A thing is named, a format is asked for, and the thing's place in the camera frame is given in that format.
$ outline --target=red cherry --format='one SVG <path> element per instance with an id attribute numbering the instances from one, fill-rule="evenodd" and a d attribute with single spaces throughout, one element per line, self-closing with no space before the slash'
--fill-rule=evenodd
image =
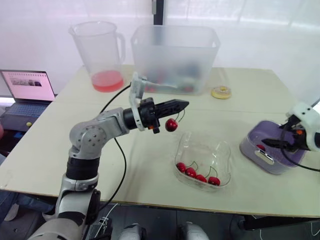
<path id="1" fill-rule="evenodd" d="M 178 162 L 176 167 L 179 169 L 180 172 L 184 173 L 186 171 L 186 165 L 183 162 Z"/>
<path id="2" fill-rule="evenodd" d="M 220 186 L 220 180 L 217 177 L 211 176 L 209 177 L 208 183 L 216 186 Z"/>
<path id="3" fill-rule="evenodd" d="M 261 145 L 261 144 L 258 144 L 257 147 L 260 148 L 262 151 L 266 151 L 265 146 L 263 146 L 263 145 Z"/>
<path id="4" fill-rule="evenodd" d="M 197 176 L 196 171 L 192 167 L 188 167 L 185 170 L 185 174 L 187 174 L 189 177 L 195 178 Z"/>
<path id="5" fill-rule="evenodd" d="M 186 92 L 186 93 L 191 93 L 194 91 L 194 88 L 192 86 L 186 86 L 183 88 L 183 90 Z"/>
<path id="6" fill-rule="evenodd" d="M 165 129 L 168 132 L 173 132 L 177 129 L 178 127 L 178 123 L 176 122 L 176 120 L 174 120 L 173 118 L 169 118 L 166 122 L 165 122 Z"/>
<path id="7" fill-rule="evenodd" d="M 150 87 L 149 90 L 148 90 L 150 93 L 155 93 L 157 90 L 153 87 Z"/>
<path id="8" fill-rule="evenodd" d="M 207 182 L 207 179 L 201 174 L 197 175 L 195 178 L 200 180 L 201 182 L 204 182 L 204 183 Z"/>

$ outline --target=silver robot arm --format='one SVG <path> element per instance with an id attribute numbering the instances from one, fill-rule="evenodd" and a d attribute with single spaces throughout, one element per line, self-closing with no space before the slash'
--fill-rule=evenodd
<path id="1" fill-rule="evenodd" d="M 100 192 L 96 186 L 105 144 L 137 128 L 136 113 L 144 128 L 158 133 L 159 118 L 177 114 L 188 104 L 183 100 L 170 100 L 155 105 L 152 98 L 147 98 L 140 102 L 135 113 L 132 108 L 116 108 L 75 125 L 69 135 L 72 147 L 62 177 L 55 218 L 42 225 L 29 240 L 81 239 L 84 227 L 92 224 L 99 213 Z"/>

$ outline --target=translucent plastic bin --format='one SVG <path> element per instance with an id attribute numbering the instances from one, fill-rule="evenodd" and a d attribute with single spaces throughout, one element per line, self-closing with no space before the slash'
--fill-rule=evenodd
<path id="1" fill-rule="evenodd" d="M 186 132 L 182 135 L 173 162 L 174 174 L 183 183 L 205 191 L 215 191 L 225 187 L 231 180 L 231 149 L 229 145 L 213 135 Z M 197 175 L 218 178 L 219 185 L 213 185 L 188 176 L 177 168 L 183 163 L 187 168 L 194 168 Z"/>
<path id="2" fill-rule="evenodd" d="M 147 92 L 199 94 L 220 47 L 216 32 L 204 26 L 138 27 L 131 38 L 137 72 L 151 83 Z"/>
<path id="3" fill-rule="evenodd" d="M 263 139 L 279 139 L 282 129 L 273 121 L 259 122 L 243 139 L 240 150 L 243 155 L 256 163 L 260 168 L 274 175 L 280 175 L 296 165 L 289 162 L 281 153 L 279 148 L 270 147 L 262 142 Z M 292 133 L 286 132 L 284 140 L 293 144 Z M 262 145 L 265 150 L 261 150 L 257 145 Z M 304 150 L 288 152 L 286 154 L 295 163 L 300 163 L 304 157 Z"/>

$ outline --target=clear plastic bowl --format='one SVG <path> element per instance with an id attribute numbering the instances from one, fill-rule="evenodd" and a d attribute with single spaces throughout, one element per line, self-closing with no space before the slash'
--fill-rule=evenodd
<path id="1" fill-rule="evenodd" d="M 144 25 L 133 34 L 131 46 L 139 75 L 157 84 L 146 92 L 199 94 L 220 41 L 206 26 Z"/>
<path id="2" fill-rule="evenodd" d="M 229 145 L 214 137 L 214 134 L 186 132 L 182 135 L 173 162 L 174 174 L 183 183 L 205 191 L 225 187 L 231 180 L 231 149 Z M 178 163 L 194 168 L 197 175 L 216 177 L 220 185 L 212 185 L 190 177 L 177 168 Z"/>

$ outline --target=person's leg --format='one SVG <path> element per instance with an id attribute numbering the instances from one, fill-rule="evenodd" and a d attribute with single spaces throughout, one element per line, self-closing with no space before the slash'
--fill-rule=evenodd
<path id="1" fill-rule="evenodd" d="M 46 203 L 44 201 L 38 200 L 36 198 L 24 194 L 18 195 L 16 204 L 42 213 L 48 213 L 55 207 L 54 205 L 51 205 L 49 203 Z"/>
<path id="2" fill-rule="evenodd" d="M 12 205 L 16 203 L 19 193 L 0 190 L 0 224 L 4 221 Z"/>
<path id="3" fill-rule="evenodd" d="M 6 160 L 6 157 L 0 154 L 0 165 Z"/>

